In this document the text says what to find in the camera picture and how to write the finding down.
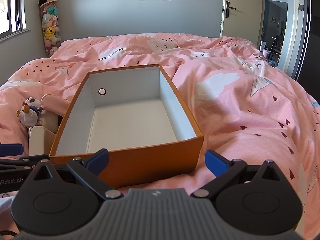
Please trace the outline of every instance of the pink bedding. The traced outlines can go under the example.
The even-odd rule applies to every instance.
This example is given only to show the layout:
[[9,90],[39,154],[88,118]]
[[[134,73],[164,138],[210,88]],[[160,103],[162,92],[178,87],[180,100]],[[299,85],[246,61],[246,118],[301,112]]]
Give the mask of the pink bedding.
[[[214,178],[204,165],[207,149],[249,164],[273,159],[303,204],[297,231],[307,239],[319,233],[319,104],[239,38],[151,33],[65,41],[51,58],[25,64],[0,87],[0,142],[22,143],[28,155],[27,130],[15,115],[26,98],[52,93],[71,100],[88,71],[154,63],[187,102],[204,145],[192,174],[143,187],[193,192]],[[5,200],[11,201],[0,201],[0,230],[13,227]]]

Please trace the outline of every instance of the bedspread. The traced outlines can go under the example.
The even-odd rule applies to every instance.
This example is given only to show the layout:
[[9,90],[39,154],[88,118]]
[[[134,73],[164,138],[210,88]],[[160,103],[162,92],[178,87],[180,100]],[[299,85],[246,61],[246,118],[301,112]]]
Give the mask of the bedspread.
[[28,62],[0,87],[0,142],[22,143],[28,155],[27,130],[15,115],[26,98],[51,93],[71,100],[89,71],[155,63],[179,89],[204,144],[192,174],[139,187],[184,187],[190,194],[214,178],[204,164],[207,149],[254,165],[273,159],[303,204],[297,231],[310,239],[319,233],[319,104],[250,41],[179,33],[65,41],[51,58]]

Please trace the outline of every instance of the yellow plush toy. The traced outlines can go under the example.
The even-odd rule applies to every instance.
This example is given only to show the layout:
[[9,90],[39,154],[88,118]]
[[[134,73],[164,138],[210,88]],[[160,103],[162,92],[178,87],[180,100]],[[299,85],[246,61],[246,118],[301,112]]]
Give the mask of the yellow plush toy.
[[55,32],[54,28],[55,28],[55,25],[47,28],[47,30],[45,31],[44,37],[45,37],[47,40],[52,40],[52,39],[54,38],[54,32]]

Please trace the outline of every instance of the silver bolt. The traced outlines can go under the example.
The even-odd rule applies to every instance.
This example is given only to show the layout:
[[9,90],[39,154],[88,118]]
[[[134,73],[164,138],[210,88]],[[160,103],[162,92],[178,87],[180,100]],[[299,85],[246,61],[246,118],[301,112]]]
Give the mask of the silver bolt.
[[117,190],[117,189],[108,190],[108,191],[106,191],[105,194],[106,194],[106,197],[110,198],[110,199],[118,198],[118,197],[121,196],[121,192],[119,190]]
[[193,195],[196,196],[196,197],[198,197],[198,198],[207,197],[207,196],[209,196],[209,194],[210,194],[209,191],[207,191],[206,189],[203,189],[203,188],[197,189],[197,190],[193,193]]

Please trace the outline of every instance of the yellow plush foot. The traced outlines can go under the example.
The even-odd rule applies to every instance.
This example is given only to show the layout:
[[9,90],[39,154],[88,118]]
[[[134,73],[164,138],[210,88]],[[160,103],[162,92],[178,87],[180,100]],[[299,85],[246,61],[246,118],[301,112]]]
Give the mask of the yellow plush foot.
[[23,106],[23,112],[25,112],[26,114],[28,114],[30,112],[30,108],[28,105]]

